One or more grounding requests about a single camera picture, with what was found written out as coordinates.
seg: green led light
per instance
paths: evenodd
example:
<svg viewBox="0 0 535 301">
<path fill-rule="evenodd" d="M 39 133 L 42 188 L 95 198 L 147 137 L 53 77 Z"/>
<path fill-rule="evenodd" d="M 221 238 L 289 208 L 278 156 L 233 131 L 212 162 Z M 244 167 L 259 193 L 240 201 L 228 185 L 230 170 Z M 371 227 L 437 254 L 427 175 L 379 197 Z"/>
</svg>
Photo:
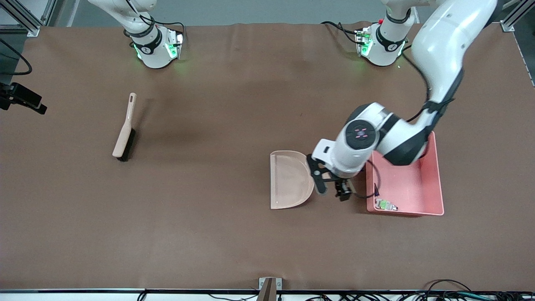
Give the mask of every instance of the green led light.
<svg viewBox="0 0 535 301">
<path fill-rule="evenodd" d="M 169 52 L 169 56 L 171 58 L 177 57 L 177 48 L 173 45 L 165 44 L 167 52 Z"/>
<path fill-rule="evenodd" d="M 401 55 L 401 52 L 403 51 L 403 46 L 405 46 L 405 42 L 401 43 L 400 52 L 398 52 L 398 56 Z"/>
<path fill-rule="evenodd" d="M 373 46 L 373 42 L 371 39 L 368 40 L 368 43 L 362 46 L 361 54 L 363 56 L 367 56 L 370 53 L 370 49 Z"/>
<path fill-rule="evenodd" d="M 137 53 L 137 58 L 142 59 L 141 55 L 139 54 L 139 50 L 137 49 L 137 46 L 134 44 L 135 52 Z"/>
</svg>

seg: brush handle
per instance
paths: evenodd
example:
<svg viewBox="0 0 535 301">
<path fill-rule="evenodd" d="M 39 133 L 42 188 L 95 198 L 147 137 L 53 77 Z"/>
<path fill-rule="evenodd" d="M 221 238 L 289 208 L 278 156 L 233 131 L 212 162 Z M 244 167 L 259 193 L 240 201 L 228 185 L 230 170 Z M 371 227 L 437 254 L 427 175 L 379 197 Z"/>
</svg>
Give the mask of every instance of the brush handle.
<svg viewBox="0 0 535 301">
<path fill-rule="evenodd" d="M 112 155 L 116 158 L 121 157 L 124 152 L 126 145 L 128 143 L 128 138 L 130 137 L 130 132 L 132 131 L 132 116 L 134 115 L 134 107 L 135 107 L 135 100 L 137 98 L 137 94 L 130 93 L 130 96 L 128 97 L 128 109 L 126 110 L 126 120 L 123 124 L 123 127 L 121 128 L 121 132 L 119 133 L 119 138 L 117 138 L 117 142 L 115 143 L 115 148 L 113 149 Z"/>
<path fill-rule="evenodd" d="M 137 99 L 137 94 L 130 93 L 128 97 L 128 109 L 126 110 L 126 120 L 125 123 L 128 123 L 132 126 L 132 116 L 134 115 L 135 100 Z"/>
</svg>

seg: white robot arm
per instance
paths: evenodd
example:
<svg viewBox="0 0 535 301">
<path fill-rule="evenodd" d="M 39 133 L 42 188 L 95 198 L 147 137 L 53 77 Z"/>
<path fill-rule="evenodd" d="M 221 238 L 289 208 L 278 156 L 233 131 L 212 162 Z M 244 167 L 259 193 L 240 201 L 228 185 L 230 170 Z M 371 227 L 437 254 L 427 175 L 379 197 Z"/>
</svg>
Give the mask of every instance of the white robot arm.
<svg viewBox="0 0 535 301">
<path fill-rule="evenodd" d="M 347 179 L 357 175 L 374 150 L 393 165 L 409 165 L 421 156 L 463 78 L 464 53 L 498 6 L 501 9 L 498 0 L 446 0 L 437 8 L 412 43 L 415 64 L 430 89 L 418 121 L 410 124 L 376 102 L 358 107 L 336 141 L 322 139 L 308 155 L 318 193 L 326 193 L 325 182 L 335 182 L 340 200 L 349 199 Z"/>
<path fill-rule="evenodd" d="M 134 41 L 140 60 L 150 68 L 162 68 L 178 58 L 183 34 L 157 25 L 147 13 L 156 0 L 88 0 L 119 21 Z"/>
<path fill-rule="evenodd" d="M 381 24 L 373 24 L 364 29 L 366 37 L 361 39 L 364 46 L 357 47 L 358 53 L 368 59 L 370 63 L 378 66 L 388 66 L 401 55 L 407 34 L 415 22 L 413 6 L 441 7 L 446 0 L 381 0 L 386 6 L 386 16 Z M 468 4 L 468 1 L 459 1 L 457 5 Z M 497 5 L 494 13 L 501 12 Z"/>
</svg>

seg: black bristles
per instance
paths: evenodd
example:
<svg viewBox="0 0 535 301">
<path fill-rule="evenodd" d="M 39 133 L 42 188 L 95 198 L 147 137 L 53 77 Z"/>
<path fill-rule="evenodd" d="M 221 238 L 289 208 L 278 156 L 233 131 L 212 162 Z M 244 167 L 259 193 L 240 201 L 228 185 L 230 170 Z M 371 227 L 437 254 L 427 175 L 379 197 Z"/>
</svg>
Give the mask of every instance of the black bristles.
<svg viewBox="0 0 535 301">
<path fill-rule="evenodd" d="M 134 139 L 135 139 L 135 129 L 132 129 L 130 131 L 130 136 L 128 136 L 128 141 L 126 142 L 125 151 L 123 152 L 123 155 L 117 160 L 121 162 L 128 161 L 128 156 L 130 155 L 130 151 L 132 150 L 132 146 L 134 145 Z"/>
</svg>

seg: gray floor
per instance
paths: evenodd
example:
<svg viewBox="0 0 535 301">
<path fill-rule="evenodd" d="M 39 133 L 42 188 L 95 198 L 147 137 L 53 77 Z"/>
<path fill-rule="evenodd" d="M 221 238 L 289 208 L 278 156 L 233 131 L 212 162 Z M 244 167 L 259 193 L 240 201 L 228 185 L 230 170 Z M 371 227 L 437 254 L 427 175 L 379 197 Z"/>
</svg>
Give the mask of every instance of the gray floor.
<svg viewBox="0 0 535 301">
<path fill-rule="evenodd" d="M 87 0 L 63 0 L 57 6 L 54 16 L 55 26 L 120 26 L 107 13 L 90 4 Z M 501 18 L 514 8 L 502 13 Z M 419 7 L 421 22 L 427 20 L 433 10 Z M 187 26 L 229 25 L 235 23 L 275 23 L 317 24 L 330 20 L 354 23 L 361 20 L 376 21 L 385 15 L 385 7 L 378 0 L 159 0 L 151 15 L 162 22 L 180 21 Z M 528 68 L 535 74 L 535 10 L 515 26 L 515 35 L 522 49 Z M 15 48 L 22 51 L 24 35 L 0 35 Z M 0 72 L 10 72 L 15 61 L 0 56 Z M 11 77 L 0 76 L 0 81 Z"/>
</svg>

